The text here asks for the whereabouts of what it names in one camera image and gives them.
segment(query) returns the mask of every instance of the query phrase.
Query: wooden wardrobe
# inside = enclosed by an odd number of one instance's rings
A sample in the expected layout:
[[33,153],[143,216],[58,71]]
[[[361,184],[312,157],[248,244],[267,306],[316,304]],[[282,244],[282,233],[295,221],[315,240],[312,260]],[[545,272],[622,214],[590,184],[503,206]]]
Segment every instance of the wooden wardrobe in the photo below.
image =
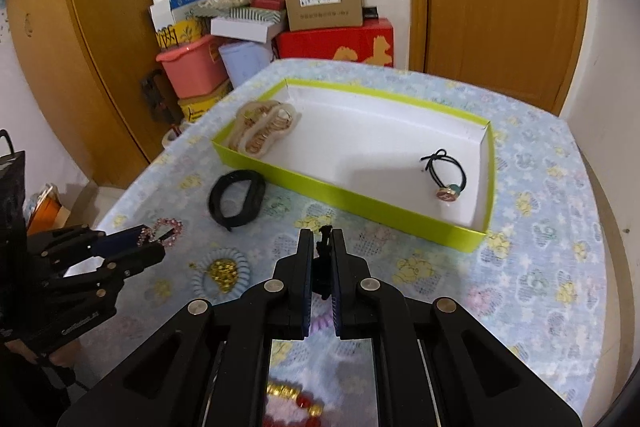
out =
[[[140,88],[158,68],[152,1],[6,2],[18,60],[52,130],[87,177],[128,187],[161,152],[169,129]],[[175,104],[165,77],[161,84]]]

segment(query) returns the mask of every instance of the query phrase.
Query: pink storage container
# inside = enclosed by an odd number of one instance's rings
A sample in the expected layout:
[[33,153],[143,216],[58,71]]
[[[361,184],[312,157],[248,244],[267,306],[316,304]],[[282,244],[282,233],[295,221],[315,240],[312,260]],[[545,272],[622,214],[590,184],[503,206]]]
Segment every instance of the pink storage container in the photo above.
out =
[[181,48],[156,57],[174,86],[178,98],[209,94],[228,77],[218,48],[226,39],[205,35]]

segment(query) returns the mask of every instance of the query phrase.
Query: tablecloth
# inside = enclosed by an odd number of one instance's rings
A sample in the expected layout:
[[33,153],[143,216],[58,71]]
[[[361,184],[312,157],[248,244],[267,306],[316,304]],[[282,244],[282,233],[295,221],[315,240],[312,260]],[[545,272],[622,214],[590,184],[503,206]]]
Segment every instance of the tablecloth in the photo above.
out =
[[[227,232],[209,216],[207,197],[229,169],[211,138],[246,101],[283,78],[308,78],[398,92],[491,120],[496,186],[490,231],[461,253],[268,185],[257,219]],[[236,187],[223,204],[244,200]],[[348,62],[278,60],[218,103],[161,154],[100,224],[108,233],[178,222],[162,263],[127,280],[115,317],[82,337],[100,377],[196,296],[221,293],[207,275],[215,257],[246,263],[246,285],[268,279],[294,253],[298,230],[325,223],[344,230],[350,253],[372,276],[406,296],[450,296],[578,413],[591,390],[604,329],[606,273],[602,230],[590,182],[567,124],[545,111],[479,87],[427,74]],[[301,386],[324,403],[323,425],[376,425],[370,341],[335,338],[330,304],[314,298],[309,338],[274,341],[271,378]]]

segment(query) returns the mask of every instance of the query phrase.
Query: floor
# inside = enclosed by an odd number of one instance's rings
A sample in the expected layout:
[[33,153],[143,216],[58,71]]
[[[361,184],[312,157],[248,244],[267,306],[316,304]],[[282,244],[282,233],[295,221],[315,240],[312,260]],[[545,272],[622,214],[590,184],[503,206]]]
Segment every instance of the floor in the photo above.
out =
[[[604,229],[607,267],[607,306],[602,355],[596,369],[591,397],[582,415],[583,426],[593,427],[607,411],[631,372],[634,325],[621,321],[621,301],[631,302],[633,307],[633,298],[620,232],[602,187],[590,166],[586,165]],[[76,204],[70,221],[96,227],[123,194],[124,190],[119,188],[94,187],[81,202],[81,208]],[[633,309],[622,310],[622,317],[634,317]]]

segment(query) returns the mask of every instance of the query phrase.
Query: blue patterned tablecloth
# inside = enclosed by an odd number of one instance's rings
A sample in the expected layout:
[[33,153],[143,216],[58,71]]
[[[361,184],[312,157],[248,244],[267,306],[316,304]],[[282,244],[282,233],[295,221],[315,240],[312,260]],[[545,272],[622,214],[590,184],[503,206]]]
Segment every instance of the blue patterned tablecloth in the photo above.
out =
[[[373,87],[432,100],[492,121],[497,169],[484,243],[460,253],[269,185],[260,215],[232,233],[210,218],[207,197],[222,165],[210,139],[246,101],[283,78]],[[223,203],[239,208],[242,190]],[[85,334],[100,377],[195,296],[223,296],[206,275],[215,256],[247,261],[248,284],[268,279],[294,253],[298,230],[344,229],[350,253],[409,297],[451,296],[581,413],[602,348],[606,274],[591,185],[564,121],[478,87],[409,71],[347,62],[280,60],[218,103],[135,181],[99,227],[108,233],[162,219],[182,230],[161,264],[127,280],[118,313]],[[334,336],[328,302],[314,299],[306,341],[276,341],[271,376],[298,383],[325,404],[323,425],[376,425],[369,341]]]

